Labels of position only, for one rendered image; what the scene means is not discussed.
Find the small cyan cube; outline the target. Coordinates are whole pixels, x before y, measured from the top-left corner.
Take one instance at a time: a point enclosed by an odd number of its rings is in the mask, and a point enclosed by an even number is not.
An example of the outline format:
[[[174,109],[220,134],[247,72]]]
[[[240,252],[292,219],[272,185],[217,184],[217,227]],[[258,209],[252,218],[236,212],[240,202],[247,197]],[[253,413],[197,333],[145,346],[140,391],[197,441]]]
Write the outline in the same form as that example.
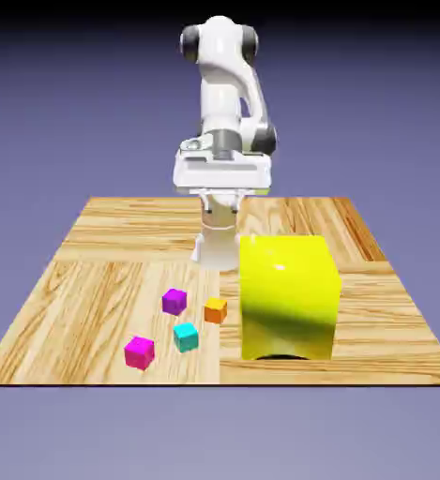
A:
[[[199,334],[193,323],[184,322],[174,327],[174,344],[181,353],[198,348]]]

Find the small orange cube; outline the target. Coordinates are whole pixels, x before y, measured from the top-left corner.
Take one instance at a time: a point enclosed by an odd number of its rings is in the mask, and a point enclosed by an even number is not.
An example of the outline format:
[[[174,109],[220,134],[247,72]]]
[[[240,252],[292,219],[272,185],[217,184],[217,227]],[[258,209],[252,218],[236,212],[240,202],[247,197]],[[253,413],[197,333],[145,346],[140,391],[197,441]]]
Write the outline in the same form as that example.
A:
[[[205,321],[221,324],[227,316],[227,301],[222,298],[210,297],[204,306]]]

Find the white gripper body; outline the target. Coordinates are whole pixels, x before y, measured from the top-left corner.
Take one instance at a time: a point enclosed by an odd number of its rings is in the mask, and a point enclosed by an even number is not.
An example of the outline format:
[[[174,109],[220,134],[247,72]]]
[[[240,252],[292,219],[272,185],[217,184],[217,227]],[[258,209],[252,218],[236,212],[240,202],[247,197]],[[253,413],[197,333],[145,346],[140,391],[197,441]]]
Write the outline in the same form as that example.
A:
[[[232,159],[214,159],[210,150],[178,150],[173,182],[179,192],[190,194],[199,190],[269,191],[271,158],[234,151]]]

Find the small magenta cube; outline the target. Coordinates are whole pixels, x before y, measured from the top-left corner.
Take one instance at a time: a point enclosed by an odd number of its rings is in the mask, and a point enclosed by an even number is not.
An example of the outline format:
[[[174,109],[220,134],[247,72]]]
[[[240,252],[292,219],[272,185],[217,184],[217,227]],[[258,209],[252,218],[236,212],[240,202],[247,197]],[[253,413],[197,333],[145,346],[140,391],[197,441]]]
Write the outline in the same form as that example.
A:
[[[124,347],[128,367],[146,370],[155,358],[155,343],[145,337],[133,337]]]

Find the large yellow box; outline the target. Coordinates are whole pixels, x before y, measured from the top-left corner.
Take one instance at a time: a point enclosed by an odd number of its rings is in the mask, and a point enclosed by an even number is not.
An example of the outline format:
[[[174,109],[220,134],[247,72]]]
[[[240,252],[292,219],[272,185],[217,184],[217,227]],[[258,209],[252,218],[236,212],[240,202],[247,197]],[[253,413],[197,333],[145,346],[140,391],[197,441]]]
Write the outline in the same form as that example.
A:
[[[332,356],[341,277],[317,234],[240,238],[241,357]]]

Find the small purple cube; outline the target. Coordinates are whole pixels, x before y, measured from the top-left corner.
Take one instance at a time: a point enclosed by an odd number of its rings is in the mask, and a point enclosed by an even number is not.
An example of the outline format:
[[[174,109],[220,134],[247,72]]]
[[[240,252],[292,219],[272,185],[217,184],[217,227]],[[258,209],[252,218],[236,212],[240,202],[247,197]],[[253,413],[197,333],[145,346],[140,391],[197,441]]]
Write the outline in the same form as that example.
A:
[[[178,289],[169,289],[161,297],[161,307],[164,313],[179,316],[187,307],[187,293]]]

